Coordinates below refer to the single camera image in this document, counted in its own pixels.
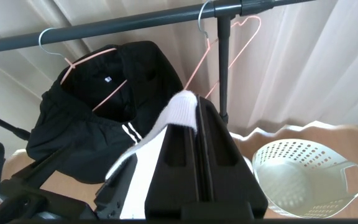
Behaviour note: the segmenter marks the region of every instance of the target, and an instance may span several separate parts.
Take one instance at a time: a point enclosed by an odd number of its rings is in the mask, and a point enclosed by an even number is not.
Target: clothing rack
[[[219,38],[219,110],[227,124],[227,75],[229,64],[229,38],[231,19],[236,15],[248,16],[271,9],[275,6],[313,0],[216,0],[207,4],[201,18],[215,17],[218,20]],[[82,39],[97,35],[113,34],[129,30],[195,21],[198,19],[202,4],[167,9],[134,16],[121,17],[106,21],[93,22],[72,27],[53,29],[42,36],[43,44]],[[0,39],[0,52],[24,47],[37,46],[40,32],[17,35]]]

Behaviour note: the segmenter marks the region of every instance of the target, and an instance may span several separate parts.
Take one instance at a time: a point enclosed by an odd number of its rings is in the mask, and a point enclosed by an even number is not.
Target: white cloth
[[[118,158],[106,174],[106,180],[118,170],[127,158],[153,140],[168,124],[191,127],[197,132],[196,107],[197,97],[188,90],[183,90],[173,96],[168,105],[161,112],[152,130],[138,144],[127,149],[127,151]]]

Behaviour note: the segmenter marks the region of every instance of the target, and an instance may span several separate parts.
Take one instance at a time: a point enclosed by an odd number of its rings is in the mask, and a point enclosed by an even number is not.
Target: basket handle
[[[341,168],[341,171],[343,171],[344,175],[346,175],[346,173],[344,171],[346,168],[353,167],[353,166],[358,167],[358,164],[355,164],[354,162],[351,162],[351,161],[345,161],[345,162],[339,163],[337,166],[339,166]]]

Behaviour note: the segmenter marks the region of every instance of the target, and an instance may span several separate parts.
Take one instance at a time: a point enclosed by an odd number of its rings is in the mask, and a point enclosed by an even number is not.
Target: vertical black pole
[[[219,38],[219,103],[223,121],[227,124],[227,75],[229,67],[229,38],[230,38],[229,16],[218,17],[218,38]]]

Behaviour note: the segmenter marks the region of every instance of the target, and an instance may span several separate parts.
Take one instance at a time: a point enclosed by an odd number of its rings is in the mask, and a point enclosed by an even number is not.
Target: white drawstring
[[[129,132],[128,128],[125,125],[122,125],[122,128],[125,131],[125,133],[127,133],[127,135],[129,135],[129,137],[131,137],[131,139],[134,140],[135,144],[137,144],[136,137]]]
[[[142,136],[140,136],[140,134],[134,129],[134,127],[132,126],[131,122],[128,122],[128,125],[133,130],[133,132],[135,132],[137,138],[142,140]]]

